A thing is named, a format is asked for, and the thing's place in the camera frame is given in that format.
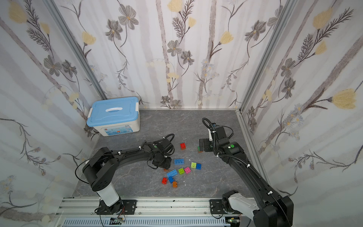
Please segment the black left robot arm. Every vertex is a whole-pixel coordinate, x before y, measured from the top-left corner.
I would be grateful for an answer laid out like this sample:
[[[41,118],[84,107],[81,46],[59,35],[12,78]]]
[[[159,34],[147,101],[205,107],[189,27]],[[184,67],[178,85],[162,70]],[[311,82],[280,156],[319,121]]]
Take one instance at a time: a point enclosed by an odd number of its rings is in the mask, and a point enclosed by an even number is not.
[[[93,192],[97,193],[107,207],[121,201],[112,185],[116,170],[121,167],[145,161],[152,169],[169,169],[171,155],[175,148],[172,144],[173,133],[152,142],[143,142],[140,146],[124,150],[101,148],[93,157],[85,161],[82,173]]]

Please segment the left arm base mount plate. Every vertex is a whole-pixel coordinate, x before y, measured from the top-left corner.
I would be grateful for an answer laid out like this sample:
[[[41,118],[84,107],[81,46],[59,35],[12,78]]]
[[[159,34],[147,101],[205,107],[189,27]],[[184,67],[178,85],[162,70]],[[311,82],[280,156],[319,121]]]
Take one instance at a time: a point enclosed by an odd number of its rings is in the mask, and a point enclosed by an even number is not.
[[[99,206],[95,209],[97,215],[134,215],[137,208],[137,200],[119,200],[112,206],[107,206],[101,200]]]

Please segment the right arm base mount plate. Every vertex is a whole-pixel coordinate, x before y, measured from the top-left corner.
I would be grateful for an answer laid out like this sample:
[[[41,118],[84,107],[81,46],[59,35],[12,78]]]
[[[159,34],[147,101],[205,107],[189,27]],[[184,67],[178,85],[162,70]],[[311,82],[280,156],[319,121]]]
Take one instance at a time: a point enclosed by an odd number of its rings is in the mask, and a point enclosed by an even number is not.
[[[212,215],[228,214],[228,202],[225,199],[210,199],[209,208]]]

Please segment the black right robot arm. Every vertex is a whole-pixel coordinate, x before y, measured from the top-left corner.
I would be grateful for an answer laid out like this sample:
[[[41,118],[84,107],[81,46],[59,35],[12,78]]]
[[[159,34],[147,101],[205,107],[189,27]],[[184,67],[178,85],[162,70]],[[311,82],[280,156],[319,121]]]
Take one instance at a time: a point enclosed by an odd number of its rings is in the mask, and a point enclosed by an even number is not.
[[[256,227],[290,227],[293,225],[294,203],[279,192],[260,175],[237,142],[231,142],[221,125],[202,118],[209,130],[209,138],[201,139],[200,146],[227,163],[244,181],[254,199],[248,199],[236,190],[222,196],[221,204],[225,213],[243,214]]]

